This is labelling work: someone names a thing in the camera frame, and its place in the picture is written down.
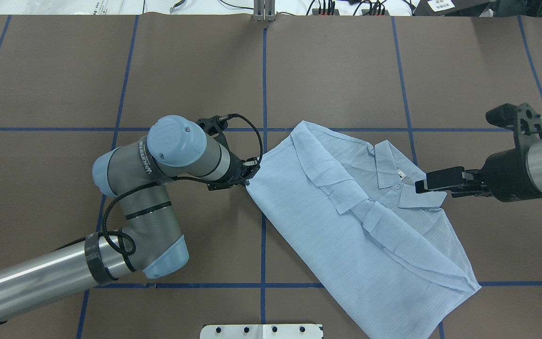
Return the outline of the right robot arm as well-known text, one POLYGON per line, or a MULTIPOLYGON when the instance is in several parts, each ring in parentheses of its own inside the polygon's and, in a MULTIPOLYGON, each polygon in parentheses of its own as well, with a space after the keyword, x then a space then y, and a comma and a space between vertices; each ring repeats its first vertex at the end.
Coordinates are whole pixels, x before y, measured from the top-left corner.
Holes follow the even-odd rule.
POLYGON ((516 137, 515 147, 490 155, 482 168, 450 167, 428 172, 416 193, 446 191, 453 198, 494 197, 500 202, 542 198, 542 139, 516 137))

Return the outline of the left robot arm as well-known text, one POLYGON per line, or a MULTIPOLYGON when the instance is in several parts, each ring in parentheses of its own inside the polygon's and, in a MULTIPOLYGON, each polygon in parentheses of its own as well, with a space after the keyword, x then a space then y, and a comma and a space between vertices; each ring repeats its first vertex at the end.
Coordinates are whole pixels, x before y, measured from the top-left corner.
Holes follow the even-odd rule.
POLYGON ((38 258, 0 270, 0 325, 133 272, 158 279, 189 260, 170 183, 209 191, 247 186, 259 170, 260 131, 238 113, 196 122, 164 116, 138 141, 100 156, 93 182, 108 198, 96 232, 38 258))

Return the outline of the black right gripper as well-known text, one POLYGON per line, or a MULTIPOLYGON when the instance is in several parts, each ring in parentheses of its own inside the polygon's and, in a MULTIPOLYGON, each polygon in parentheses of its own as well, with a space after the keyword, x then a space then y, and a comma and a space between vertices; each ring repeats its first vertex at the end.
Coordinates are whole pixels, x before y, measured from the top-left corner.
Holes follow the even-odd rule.
POLYGON ((528 173, 527 154, 528 150, 522 149, 492 154, 479 171, 451 167, 428 172, 424 179, 415 182, 415 191, 418 194, 438 191, 473 194, 475 197, 494 197, 501 202, 542 198, 542 191, 534 185, 528 173))

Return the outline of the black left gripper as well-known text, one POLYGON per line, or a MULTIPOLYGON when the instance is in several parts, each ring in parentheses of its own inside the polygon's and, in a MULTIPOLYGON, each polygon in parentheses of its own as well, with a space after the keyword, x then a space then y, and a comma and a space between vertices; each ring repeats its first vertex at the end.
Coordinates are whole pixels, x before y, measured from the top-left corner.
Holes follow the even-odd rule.
POLYGON ((215 169, 207 175, 209 191, 217 191, 232 187, 230 182, 241 179, 241 185, 249 185, 261 167, 261 157, 250 157, 247 160, 239 159, 230 152, 227 146, 219 143, 220 157, 215 169))

